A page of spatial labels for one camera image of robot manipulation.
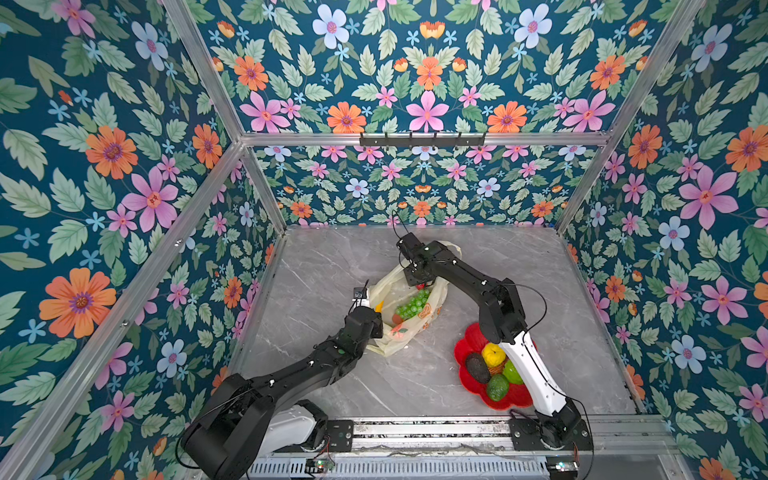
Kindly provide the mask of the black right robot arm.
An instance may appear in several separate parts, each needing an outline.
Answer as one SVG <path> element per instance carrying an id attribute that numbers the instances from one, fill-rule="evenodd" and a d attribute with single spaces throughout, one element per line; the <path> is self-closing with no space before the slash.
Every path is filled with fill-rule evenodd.
<path id="1" fill-rule="evenodd" d="M 552 450 L 591 448 L 593 437 L 588 415 L 579 411 L 580 401 L 565 394 L 557 385 L 536 350 L 518 285 L 510 279 L 486 275 L 444 244 L 423 243 L 413 233 L 401 237 L 397 247 L 407 261 L 405 277 L 409 285 L 443 279 L 477 304 L 480 331 L 512 361 L 531 396 L 535 410 L 533 424 L 538 428 L 542 444 Z"/>

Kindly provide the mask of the cream plastic bag orange print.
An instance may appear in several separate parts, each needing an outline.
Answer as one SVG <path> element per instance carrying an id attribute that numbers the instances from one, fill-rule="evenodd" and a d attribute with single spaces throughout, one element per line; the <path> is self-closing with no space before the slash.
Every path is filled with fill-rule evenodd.
<path id="1" fill-rule="evenodd" d="M 441 277 L 410 286 L 406 263 L 399 260 L 397 266 L 368 288 L 368 301 L 381 314 L 383 327 L 382 337 L 372 339 L 367 350 L 383 357 L 403 350 L 438 318 L 448 287 L 449 282 Z"/>

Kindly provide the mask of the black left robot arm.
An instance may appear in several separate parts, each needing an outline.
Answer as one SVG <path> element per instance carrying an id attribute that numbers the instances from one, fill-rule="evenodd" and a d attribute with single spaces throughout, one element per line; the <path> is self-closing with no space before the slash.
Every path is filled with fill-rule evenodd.
<path id="1" fill-rule="evenodd" d="M 349 374 L 369 341 L 382 335 L 381 314 L 356 306 L 343 328 L 307 357 L 250 379 L 240 374 L 226 377 L 185 430 L 180 448 L 210 479 L 241 478 L 265 444 L 273 417 Z"/>

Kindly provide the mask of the red flower-shaped plate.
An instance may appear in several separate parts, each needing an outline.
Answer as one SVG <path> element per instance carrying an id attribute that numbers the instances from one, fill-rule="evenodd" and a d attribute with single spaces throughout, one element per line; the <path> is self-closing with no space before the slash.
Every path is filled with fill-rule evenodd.
<path id="1" fill-rule="evenodd" d="M 465 368 L 466 357 L 473 352 L 481 354 L 481 350 L 488 343 L 492 342 L 482 333 L 479 323 L 475 322 L 465 329 L 463 337 L 455 344 L 454 359 L 459 367 L 459 380 L 464 389 L 479 396 L 489 408 L 494 410 L 532 407 L 533 400 L 525 383 L 523 385 L 510 385 L 508 394 L 501 402 L 491 402 L 486 395 L 486 385 L 480 384 L 470 377 Z M 504 366 L 489 370 L 493 376 L 502 374 L 503 368 Z"/>

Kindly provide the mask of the dark brown avocado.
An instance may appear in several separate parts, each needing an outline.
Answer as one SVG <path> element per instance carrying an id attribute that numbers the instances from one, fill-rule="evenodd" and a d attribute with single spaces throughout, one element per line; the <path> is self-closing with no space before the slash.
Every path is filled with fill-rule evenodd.
<path id="1" fill-rule="evenodd" d="M 486 385 L 492 378 L 489 367 L 480 353 L 470 353 L 465 359 L 465 368 L 470 377 L 480 384 Z"/>

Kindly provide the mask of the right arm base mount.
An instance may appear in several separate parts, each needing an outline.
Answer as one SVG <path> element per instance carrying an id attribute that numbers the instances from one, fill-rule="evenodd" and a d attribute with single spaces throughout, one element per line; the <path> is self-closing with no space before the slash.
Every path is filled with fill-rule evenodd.
<path id="1" fill-rule="evenodd" d="M 510 437 L 518 451 L 592 451 L 594 442 L 586 418 L 566 406 L 552 416 L 514 413 L 509 421 Z"/>

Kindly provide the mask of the green bell pepper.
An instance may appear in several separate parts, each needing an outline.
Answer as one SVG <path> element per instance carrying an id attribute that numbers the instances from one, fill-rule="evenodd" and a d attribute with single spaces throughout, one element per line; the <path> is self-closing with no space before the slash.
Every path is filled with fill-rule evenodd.
<path id="1" fill-rule="evenodd" d="M 524 380 L 522 379 L 522 376 L 516 369 L 515 365 L 511 360 L 507 360 L 504 364 L 504 368 L 502 371 L 502 375 L 505 377 L 505 379 L 508 381 L 510 385 L 523 385 Z"/>

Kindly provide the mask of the yellow lemon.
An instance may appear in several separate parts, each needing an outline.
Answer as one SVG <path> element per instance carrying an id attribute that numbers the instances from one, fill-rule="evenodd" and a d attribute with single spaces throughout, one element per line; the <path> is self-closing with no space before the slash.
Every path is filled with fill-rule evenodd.
<path id="1" fill-rule="evenodd" d="M 499 345 L 493 343 L 488 343 L 483 347 L 481 356 L 489 369 L 503 367 L 507 360 L 507 356 L 503 349 Z"/>

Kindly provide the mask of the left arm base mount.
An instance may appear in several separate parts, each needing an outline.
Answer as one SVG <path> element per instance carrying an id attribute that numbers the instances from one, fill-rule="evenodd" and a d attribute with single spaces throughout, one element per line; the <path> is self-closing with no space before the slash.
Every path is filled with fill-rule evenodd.
<path id="1" fill-rule="evenodd" d="M 331 418 L 310 400 L 275 415 L 262 443 L 262 453 L 349 452 L 355 422 Z"/>

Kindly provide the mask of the green avocado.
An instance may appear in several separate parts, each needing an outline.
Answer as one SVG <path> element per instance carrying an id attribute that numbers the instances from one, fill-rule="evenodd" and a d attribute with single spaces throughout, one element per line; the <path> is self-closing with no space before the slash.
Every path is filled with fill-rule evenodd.
<path id="1" fill-rule="evenodd" d="M 501 402 L 509 392 L 510 383 L 503 374 L 493 375 L 486 384 L 486 395 L 491 402 Z"/>

